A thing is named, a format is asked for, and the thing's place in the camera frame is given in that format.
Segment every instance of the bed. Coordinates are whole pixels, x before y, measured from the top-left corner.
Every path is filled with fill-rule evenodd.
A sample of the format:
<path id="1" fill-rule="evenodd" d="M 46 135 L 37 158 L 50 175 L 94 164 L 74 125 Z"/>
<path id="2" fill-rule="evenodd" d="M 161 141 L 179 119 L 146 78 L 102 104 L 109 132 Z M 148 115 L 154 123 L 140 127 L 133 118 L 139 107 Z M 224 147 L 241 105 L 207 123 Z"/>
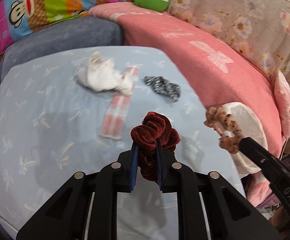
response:
<path id="1" fill-rule="evenodd" d="M 100 135 L 113 92 L 95 93 L 73 79 L 77 68 L 96 51 L 114 58 L 120 71 L 139 67 L 120 140 Z M 146 75 L 163 75 L 179 84 L 179 102 L 171 103 L 145 86 Z M 4 226 L 15 235 L 14 229 L 19 230 L 72 174 L 97 172 L 129 150 L 131 129 L 149 111 L 166 115 L 180 134 L 178 161 L 197 172 L 218 171 L 245 195 L 230 154 L 218 147 L 219 136 L 203 124 L 205 108 L 162 51 L 129 46 L 76 49 L 17 65 L 0 86 L 0 220 Z M 155 183 L 139 174 L 135 191 L 118 198 L 118 239 L 176 240 L 176 203 L 176 194 L 161 195 Z"/>

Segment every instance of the velvet scrunchie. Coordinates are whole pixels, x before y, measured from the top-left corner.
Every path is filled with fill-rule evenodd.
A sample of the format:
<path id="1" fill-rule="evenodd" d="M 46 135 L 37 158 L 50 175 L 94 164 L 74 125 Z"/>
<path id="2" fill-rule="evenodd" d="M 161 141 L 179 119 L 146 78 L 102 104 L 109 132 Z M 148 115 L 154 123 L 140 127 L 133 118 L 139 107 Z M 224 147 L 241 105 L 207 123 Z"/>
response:
<path id="1" fill-rule="evenodd" d="M 138 166 L 142 176 L 157 182 L 156 140 L 160 138 L 163 150 L 174 152 L 176 144 L 181 141 L 178 132 L 167 117 L 149 112 L 142 125 L 134 127 L 130 135 L 138 146 Z"/>

